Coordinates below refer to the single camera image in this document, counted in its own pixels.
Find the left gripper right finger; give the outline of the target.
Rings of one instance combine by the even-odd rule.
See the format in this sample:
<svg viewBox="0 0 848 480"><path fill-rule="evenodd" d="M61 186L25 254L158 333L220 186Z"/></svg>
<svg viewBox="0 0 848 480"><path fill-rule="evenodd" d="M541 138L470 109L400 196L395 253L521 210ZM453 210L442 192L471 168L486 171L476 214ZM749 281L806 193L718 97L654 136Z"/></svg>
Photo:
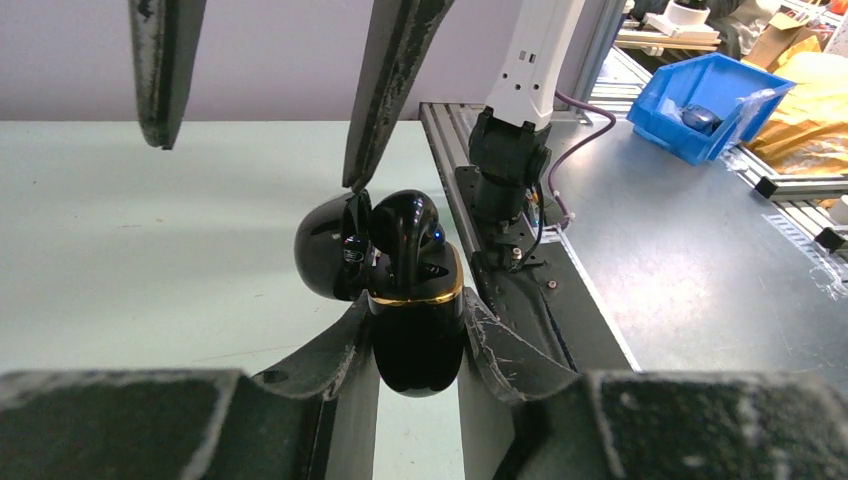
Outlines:
<svg viewBox="0 0 848 480"><path fill-rule="evenodd" d="M843 479L847 403L815 376L579 374L466 289L459 409L469 479Z"/></svg>

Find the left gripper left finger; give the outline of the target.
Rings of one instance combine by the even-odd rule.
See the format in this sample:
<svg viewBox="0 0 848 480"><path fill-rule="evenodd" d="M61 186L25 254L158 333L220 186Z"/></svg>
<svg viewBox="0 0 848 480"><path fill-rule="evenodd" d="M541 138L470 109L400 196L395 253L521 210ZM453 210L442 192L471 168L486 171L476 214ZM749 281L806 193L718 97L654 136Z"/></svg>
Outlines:
<svg viewBox="0 0 848 480"><path fill-rule="evenodd" d="M365 299L256 374L30 370L1 378L5 479L368 479L379 376Z"/></svg>

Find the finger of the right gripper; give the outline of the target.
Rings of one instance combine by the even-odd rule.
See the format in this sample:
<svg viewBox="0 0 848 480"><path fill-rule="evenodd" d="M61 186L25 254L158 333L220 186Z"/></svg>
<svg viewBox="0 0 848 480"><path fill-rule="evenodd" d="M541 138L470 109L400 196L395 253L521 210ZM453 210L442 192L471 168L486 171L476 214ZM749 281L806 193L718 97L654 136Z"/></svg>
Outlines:
<svg viewBox="0 0 848 480"><path fill-rule="evenodd" d="M377 0L346 141L342 186L359 192L373 178L401 117L448 0Z"/></svg>
<svg viewBox="0 0 848 480"><path fill-rule="evenodd" d="M172 149L190 97L205 0L130 0L137 120L147 144Z"/></svg>

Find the black earbud charging case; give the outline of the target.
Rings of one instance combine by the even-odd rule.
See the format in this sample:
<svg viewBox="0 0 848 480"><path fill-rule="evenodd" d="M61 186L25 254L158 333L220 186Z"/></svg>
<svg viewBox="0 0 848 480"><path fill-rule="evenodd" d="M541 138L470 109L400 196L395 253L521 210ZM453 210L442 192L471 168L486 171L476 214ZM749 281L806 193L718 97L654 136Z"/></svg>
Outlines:
<svg viewBox="0 0 848 480"><path fill-rule="evenodd" d="M338 301L365 299L376 365L392 390L408 397L435 395L453 383L463 354L460 255L439 216L444 244L421 255L410 290L398 289L389 256L369 237L377 204L361 191L315 207L296 231L295 264L314 293Z"/></svg>

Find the black earbud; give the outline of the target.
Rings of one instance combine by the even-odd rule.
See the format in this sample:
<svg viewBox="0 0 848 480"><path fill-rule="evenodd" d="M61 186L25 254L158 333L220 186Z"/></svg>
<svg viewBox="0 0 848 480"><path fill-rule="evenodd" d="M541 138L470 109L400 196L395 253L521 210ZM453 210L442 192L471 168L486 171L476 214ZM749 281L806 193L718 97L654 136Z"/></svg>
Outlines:
<svg viewBox="0 0 848 480"><path fill-rule="evenodd" d="M368 232L374 247L389 256L400 290L416 284L421 255L444 244L434 201L414 189L392 193L380 201L371 212Z"/></svg>

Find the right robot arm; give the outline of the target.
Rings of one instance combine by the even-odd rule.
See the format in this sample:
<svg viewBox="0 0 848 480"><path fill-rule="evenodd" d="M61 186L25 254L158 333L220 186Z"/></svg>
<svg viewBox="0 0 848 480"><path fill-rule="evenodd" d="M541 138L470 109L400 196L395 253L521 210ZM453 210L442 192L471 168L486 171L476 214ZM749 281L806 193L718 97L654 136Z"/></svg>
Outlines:
<svg viewBox="0 0 848 480"><path fill-rule="evenodd" d="M206 5L132 1L128 5L136 112L148 145L175 145L190 96ZM447 1L375 1L349 124L342 184L362 194L383 156ZM546 141L556 83L571 40L569 1L521 5L498 79L469 140L481 175L475 215L513 222L527 190L538 189L550 158Z"/></svg>

